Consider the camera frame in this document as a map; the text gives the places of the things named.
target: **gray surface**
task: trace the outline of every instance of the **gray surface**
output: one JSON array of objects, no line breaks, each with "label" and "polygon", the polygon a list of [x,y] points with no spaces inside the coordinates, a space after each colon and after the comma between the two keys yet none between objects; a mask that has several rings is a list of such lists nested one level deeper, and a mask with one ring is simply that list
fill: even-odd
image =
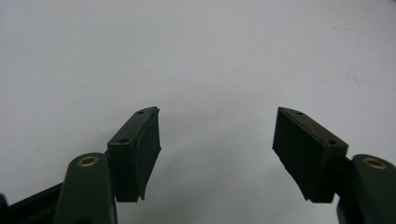
[{"label": "gray surface", "polygon": [[161,109],[147,199],[120,223],[336,223],[271,149],[278,106],[348,155],[396,163],[396,2],[1,1],[0,191],[64,179],[136,111]]}]

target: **white surface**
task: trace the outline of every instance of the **white surface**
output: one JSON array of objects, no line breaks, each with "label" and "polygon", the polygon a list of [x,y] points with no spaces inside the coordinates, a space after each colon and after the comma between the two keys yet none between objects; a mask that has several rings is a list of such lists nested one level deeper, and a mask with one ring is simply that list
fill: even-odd
[{"label": "white surface", "polygon": [[161,109],[163,151],[120,223],[337,223],[271,149],[301,110],[396,163],[396,2],[1,1],[0,191],[64,179],[136,111]]}]

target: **dark object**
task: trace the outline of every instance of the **dark object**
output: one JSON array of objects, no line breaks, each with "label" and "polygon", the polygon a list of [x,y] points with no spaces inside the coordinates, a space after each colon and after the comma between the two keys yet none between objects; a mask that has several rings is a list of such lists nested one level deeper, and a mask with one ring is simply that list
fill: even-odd
[{"label": "dark object", "polygon": [[396,169],[387,161],[357,155],[302,112],[280,107],[273,149],[306,200],[331,203],[340,196],[340,223],[396,223]]},{"label": "dark object", "polygon": [[134,113],[105,154],[72,160],[62,184],[11,206],[0,194],[0,223],[117,223],[114,197],[118,202],[144,199],[161,150],[158,113],[157,107]]}]

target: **brass screw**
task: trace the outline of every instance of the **brass screw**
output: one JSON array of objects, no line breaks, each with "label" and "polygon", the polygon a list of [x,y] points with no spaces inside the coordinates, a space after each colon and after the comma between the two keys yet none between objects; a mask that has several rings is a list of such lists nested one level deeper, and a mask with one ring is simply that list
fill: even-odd
[{"label": "brass screw", "polygon": [[92,166],[99,161],[99,158],[94,156],[84,157],[79,160],[78,165],[82,167]]},{"label": "brass screw", "polygon": [[364,159],[363,159],[363,162],[364,162],[366,165],[371,166],[371,167],[373,167],[373,168],[375,168],[375,169],[378,169],[378,170],[385,170],[385,169],[387,169],[387,165],[386,165],[384,162],[379,161],[379,160],[374,159],[374,158],[370,158],[370,157],[364,158]]}]

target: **black plastic part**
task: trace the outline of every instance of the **black plastic part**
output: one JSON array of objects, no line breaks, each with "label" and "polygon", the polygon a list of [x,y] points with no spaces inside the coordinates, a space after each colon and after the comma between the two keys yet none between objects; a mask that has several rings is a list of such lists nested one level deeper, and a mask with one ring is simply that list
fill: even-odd
[{"label": "black plastic part", "polygon": [[70,162],[54,223],[117,223],[110,172],[104,154],[89,153]]},{"label": "black plastic part", "polygon": [[117,202],[145,199],[155,161],[161,151],[157,107],[134,113],[107,143],[110,172]]},{"label": "black plastic part", "polygon": [[52,223],[61,188],[56,185],[11,206],[2,197],[0,223]]},{"label": "black plastic part", "polygon": [[366,224],[396,223],[396,169],[384,160],[356,155],[353,189]]},{"label": "black plastic part", "polygon": [[304,113],[277,110],[273,149],[306,200],[331,203],[334,166],[347,154],[347,143]]}]

